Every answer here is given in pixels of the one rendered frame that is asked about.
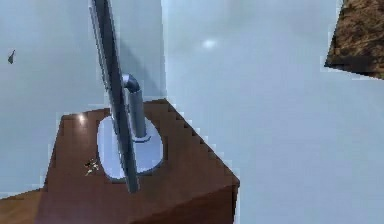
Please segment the brown wooden television cabinet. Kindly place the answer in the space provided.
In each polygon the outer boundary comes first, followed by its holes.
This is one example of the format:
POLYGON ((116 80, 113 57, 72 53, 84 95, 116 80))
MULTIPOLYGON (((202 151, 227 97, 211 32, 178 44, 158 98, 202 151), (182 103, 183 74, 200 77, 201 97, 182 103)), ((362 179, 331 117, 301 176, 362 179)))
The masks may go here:
POLYGON ((35 224, 233 224, 239 180, 165 100, 144 105, 159 131, 165 159, 139 178, 130 194, 102 169, 86 174, 98 157, 96 135, 107 109, 61 119, 35 224))

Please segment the grey flat television on stand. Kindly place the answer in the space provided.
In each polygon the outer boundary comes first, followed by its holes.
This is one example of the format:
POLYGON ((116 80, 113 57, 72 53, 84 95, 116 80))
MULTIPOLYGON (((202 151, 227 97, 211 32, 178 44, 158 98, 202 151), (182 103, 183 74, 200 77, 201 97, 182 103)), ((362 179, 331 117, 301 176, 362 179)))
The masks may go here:
POLYGON ((107 178, 140 189, 139 178, 160 166, 163 142, 144 114, 142 89, 131 74, 121 72, 110 0, 89 0, 99 65, 110 115, 97 131, 97 150, 107 178))

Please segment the small dark and gold object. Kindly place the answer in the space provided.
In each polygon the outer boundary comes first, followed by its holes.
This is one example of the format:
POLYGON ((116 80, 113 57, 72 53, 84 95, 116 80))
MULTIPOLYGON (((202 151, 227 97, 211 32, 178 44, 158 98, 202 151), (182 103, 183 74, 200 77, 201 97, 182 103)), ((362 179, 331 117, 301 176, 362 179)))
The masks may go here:
POLYGON ((84 164, 84 167, 87 169, 86 176, 88 176, 91 173, 99 170, 98 160, 90 159, 88 162, 84 164))

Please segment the brown framed wall picture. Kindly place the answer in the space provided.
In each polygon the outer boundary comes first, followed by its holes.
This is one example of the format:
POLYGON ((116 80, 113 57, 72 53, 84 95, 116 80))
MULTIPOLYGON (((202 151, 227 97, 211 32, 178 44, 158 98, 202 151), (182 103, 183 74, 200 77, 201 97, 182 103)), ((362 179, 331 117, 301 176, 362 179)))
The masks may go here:
POLYGON ((384 0, 343 0, 325 67, 384 80, 384 0))

